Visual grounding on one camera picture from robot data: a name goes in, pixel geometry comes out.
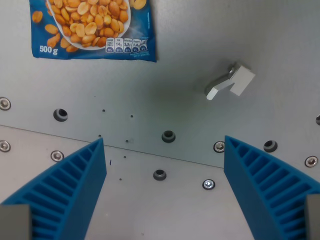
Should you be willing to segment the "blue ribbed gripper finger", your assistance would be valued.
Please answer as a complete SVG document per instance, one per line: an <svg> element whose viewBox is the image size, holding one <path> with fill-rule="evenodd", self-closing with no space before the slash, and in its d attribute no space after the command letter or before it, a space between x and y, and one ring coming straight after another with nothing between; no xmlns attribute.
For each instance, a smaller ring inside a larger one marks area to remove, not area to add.
<svg viewBox="0 0 320 240"><path fill-rule="evenodd" d="M2 205L30 207L33 240L83 240L106 176L99 138L37 175Z"/></svg>
<svg viewBox="0 0 320 240"><path fill-rule="evenodd" d="M256 240L305 240L305 202L320 183L286 162L231 136L224 174Z"/></svg>

